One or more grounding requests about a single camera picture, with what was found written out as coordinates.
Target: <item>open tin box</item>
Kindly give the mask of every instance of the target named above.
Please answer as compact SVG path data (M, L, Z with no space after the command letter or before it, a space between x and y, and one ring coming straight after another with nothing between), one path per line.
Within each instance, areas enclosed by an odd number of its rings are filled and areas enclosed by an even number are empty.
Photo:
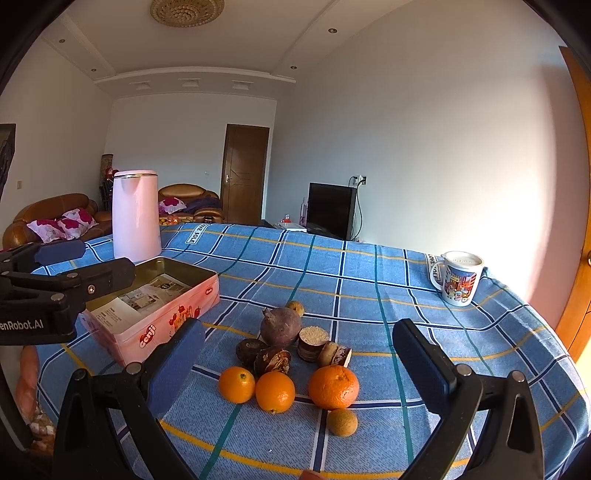
M125 329L122 325L108 327L93 313L163 274L190 289ZM219 282L214 271L171 258L155 257L135 266L135 281L129 288L87 302L87 310L80 318L96 341L125 366L131 362L143 362L158 345L168 342L187 318L199 318L219 299Z

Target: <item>wall outlet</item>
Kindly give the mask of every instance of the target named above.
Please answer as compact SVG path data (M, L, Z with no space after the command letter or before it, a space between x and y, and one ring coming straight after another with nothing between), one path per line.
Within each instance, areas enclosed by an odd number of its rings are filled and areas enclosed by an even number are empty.
M365 175L357 175L353 178L355 179L355 187L359 187L359 185L365 185L367 182L367 177Z

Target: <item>cartoon print on mug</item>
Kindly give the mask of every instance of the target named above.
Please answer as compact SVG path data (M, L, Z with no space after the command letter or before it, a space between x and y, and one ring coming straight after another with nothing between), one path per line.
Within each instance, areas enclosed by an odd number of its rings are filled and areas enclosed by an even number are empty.
M448 298L451 300L466 303L470 301L470 295L475 282L475 273L449 267L446 268L446 277L443 288Z

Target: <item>cushion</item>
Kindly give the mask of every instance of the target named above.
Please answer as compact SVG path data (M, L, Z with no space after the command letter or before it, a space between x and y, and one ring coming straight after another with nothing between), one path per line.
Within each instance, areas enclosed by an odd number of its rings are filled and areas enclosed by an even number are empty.
M78 220L72 220L71 218L60 218L57 221L57 224L66 234L66 240L80 238L89 229L88 225L85 223L80 223Z
M84 225L86 227L86 230L98 225L96 220L94 218L92 218L92 215L88 211L86 211L82 208L76 208L76 209L70 210L70 211L64 213L64 215L62 215L62 217L68 218L70 220L75 220L76 222L81 223L82 225Z
M171 214L185 209L187 206L184 202L176 197L167 198L158 204L158 213L160 215Z
M61 229L61 226L56 220L33 220L27 224L33 230L44 244L53 242L54 240L66 240L66 233Z

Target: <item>orange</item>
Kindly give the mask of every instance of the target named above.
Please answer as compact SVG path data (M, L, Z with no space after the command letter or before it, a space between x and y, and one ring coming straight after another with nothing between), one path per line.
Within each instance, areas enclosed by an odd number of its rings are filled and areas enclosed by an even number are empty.
M359 395L359 380L351 370L340 365L322 367L310 377L308 395L325 410L348 408Z
M249 401L255 392L255 378L242 367L230 367L222 372L217 388L222 397L232 403Z
M259 378L255 395L261 410L283 413L290 409L296 398L296 386L290 377L273 370Z

